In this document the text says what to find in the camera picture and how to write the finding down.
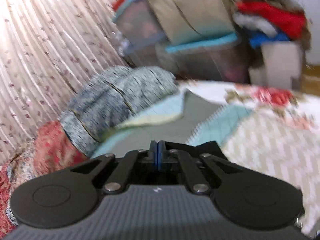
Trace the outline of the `stacked folded clothes pile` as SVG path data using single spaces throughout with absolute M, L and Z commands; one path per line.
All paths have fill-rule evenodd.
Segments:
M 234 0 L 234 5 L 237 12 L 267 20 L 290 40 L 298 40 L 305 50 L 310 49 L 311 34 L 300 0 Z

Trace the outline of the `red floral quilt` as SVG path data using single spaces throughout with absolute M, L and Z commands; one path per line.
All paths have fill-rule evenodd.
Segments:
M 1 166 L 1 236 L 17 226 L 10 206 L 17 187 L 88 160 L 120 124 L 177 91 L 174 74 L 157 66 L 114 66 L 92 77 Z

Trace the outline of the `white storage box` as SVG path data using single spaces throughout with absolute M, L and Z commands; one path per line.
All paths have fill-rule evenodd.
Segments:
M 251 84 L 299 91 L 303 60 L 304 51 L 297 42 L 263 44 L 249 68 Z

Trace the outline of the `patterned bedsheet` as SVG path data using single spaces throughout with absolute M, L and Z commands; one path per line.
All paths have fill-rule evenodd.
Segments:
M 319 233 L 319 97 L 216 81 L 182 83 L 93 153 L 121 157 L 150 140 L 197 146 L 216 141 L 233 163 L 302 190 L 302 232 Z

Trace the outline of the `black pants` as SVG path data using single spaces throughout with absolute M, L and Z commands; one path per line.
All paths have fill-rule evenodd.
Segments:
M 223 154 L 216 141 L 205 142 L 204 144 L 197 146 L 165 141 L 165 148 L 166 150 L 181 150 L 188 152 L 194 158 L 198 158 L 201 154 L 209 153 L 213 156 L 228 161 L 227 157 Z

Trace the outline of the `beige fabric storage bag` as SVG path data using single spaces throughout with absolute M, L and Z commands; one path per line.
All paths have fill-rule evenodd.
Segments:
M 173 45 L 235 32 L 222 0 L 147 0 Z

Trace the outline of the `clear storage bin teal lid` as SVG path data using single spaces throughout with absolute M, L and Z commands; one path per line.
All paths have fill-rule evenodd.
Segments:
M 248 46 L 236 34 L 172 46 L 145 0 L 118 0 L 118 52 L 131 67 L 159 66 L 182 79 L 249 82 Z

